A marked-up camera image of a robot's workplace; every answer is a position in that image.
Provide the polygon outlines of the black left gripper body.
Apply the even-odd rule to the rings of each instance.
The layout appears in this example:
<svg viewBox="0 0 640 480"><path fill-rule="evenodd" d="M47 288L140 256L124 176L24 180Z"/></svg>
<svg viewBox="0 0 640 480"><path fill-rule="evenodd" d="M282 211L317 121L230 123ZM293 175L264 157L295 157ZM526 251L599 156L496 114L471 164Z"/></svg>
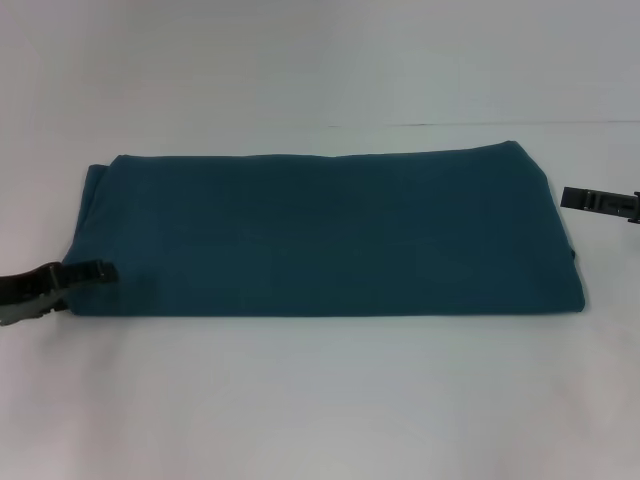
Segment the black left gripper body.
<svg viewBox="0 0 640 480"><path fill-rule="evenodd" d="M1 325L38 319L66 309L58 281L60 264L45 264L26 273L1 277Z"/></svg>

